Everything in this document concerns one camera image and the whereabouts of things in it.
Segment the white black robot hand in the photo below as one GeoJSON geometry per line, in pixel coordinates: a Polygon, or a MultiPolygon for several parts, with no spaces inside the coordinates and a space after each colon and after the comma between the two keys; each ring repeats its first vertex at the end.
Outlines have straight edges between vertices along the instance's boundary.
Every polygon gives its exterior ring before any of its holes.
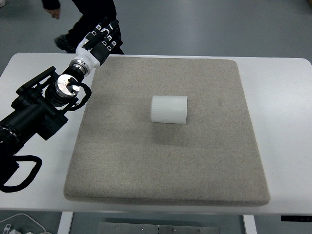
{"type": "Polygon", "coordinates": [[[76,56],[69,66],[82,72],[91,72],[101,66],[111,52],[121,52],[121,36],[119,36],[119,21],[108,22],[105,17],[78,45],[76,56]],[[96,43],[92,49],[90,42],[96,43]]]}

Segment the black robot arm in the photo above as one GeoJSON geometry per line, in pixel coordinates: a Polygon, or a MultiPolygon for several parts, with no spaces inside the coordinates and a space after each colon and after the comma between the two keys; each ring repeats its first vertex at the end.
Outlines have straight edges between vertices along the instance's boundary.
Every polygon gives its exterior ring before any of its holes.
{"type": "Polygon", "coordinates": [[[91,89],[82,81],[121,42],[119,33],[118,20],[104,18],[80,42],[62,74],[50,67],[17,89],[14,111],[0,122],[1,157],[16,154],[35,134],[49,139],[68,121],[66,112],[85,105],[91,89]]]}

